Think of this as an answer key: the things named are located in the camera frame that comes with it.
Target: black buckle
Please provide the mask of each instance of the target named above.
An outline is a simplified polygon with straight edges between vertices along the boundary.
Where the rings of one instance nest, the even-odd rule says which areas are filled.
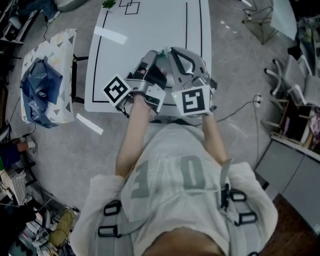
[[[101,230],[111,230],[111,233],[101,233]],[[122,234],[118,234],[118,226],[112,225],[112,226],[100,226],[98,228],[98,236],[101,238],[120,238],[122,237]]]
[[[249,217],[249,216],[254,217],[254,219],[244,220],[244,217]],[[241,225],[255,223],[256,221],[257,221],[257,215],[252,211],[252,212],[247,212],[247,213],[239,213],[239,222],[235,221],[234,224],[237,227],[239,227]]]
[[[121,210],[121,207],[122,207],[122,204],[120,202],[120,200],[116,199],[116,200],[113,200],[111,201],[110,203],[108,203],[104,209],[103,209],[103,215],[104,216],[111,216],[111,215],[116,215],[120,212]],[[107,211],[108,209],[112,209],[112,208],[115,208],[115,211]]]
[[[221,191],[221,208],[224,208],[224,210],[227,210],[229,207],[229,188],[229,184],[226,183],[224,189]]]
[[[245,202],[247,200],[246,194],[237,189],[231,189],[229,195],[234,202]]]

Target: gray cabinet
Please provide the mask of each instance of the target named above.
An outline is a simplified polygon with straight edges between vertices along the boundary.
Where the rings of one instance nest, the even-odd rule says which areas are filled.
[[[255,171],[282,194],[303,157],[295,149],[272,140]]]
[[[304,156],[282,195],[312,228],[320,224],[320,164]]]

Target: concrete floor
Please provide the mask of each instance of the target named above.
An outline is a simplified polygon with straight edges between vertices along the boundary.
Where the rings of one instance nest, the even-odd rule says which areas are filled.
[[[218,80],[215,94],[216,118],[221,119],[244,103],[251,101],[255,94],[263,95],[263,103],[257,111],[258,119],[268,118],[274,112],[270,104],[269,91],[275,85],[264,73],[271,67],[272,59],[284,61],[287,48],[293,42],[278,33],[266,45],[261,43],[242,24],[246,8],[237,0],[209,0],[212,34],[212,72]],[[88,0],[80,7],[62,13],[48,25],[45,37],[48,39],[67,29],[75,28],[77,38],[74,53],[88,56],[94,27],[101,8],[101,0]],[[24,39],[24,45],[16,47],[16,56],[24,57],[40,44],[46,31],[45,20],[40,14]],[[14,71],[9,74],[9,96],[6,118],[10,119],[20,96],[20,79],[23,62],[14,61]],[[87,62],[78,62],[77,95],[84,97]],[[112,174],[115,160],[128,120],[122,114],[86,112],[84,105],[73,104],[74,115],[85,118],[104,129],[100,136],[78,120],[46,129],[36,127],[34,137],[38,141],[38,154],[33,158],[34,174],[39,184],[53,193],[59,201],[82,208],[89,191],[90,178],[97,174]],[[12,137],[33,130],[33,124],[25,124],[17,107],[12,121]],[[227,152],[236,162],[248,162],[252,167],[257,159],[257,130],[252,104],[236,115],[219,123]],[[270,142],[269,134],[258,122],[259,155]]]

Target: wooden floor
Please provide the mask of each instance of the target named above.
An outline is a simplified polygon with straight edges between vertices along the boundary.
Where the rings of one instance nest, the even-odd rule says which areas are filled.
[[[305,220],[281,195],[274,204],[278,224],[260,256],[320,256],[320,238]]]

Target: green plant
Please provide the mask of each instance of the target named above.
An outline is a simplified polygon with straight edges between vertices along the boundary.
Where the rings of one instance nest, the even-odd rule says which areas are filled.
[[[103,3],[102,3],[102,7],[103,8],[111,8],[113,7],[114,5],[116,4],[116,0],[105,0]]]

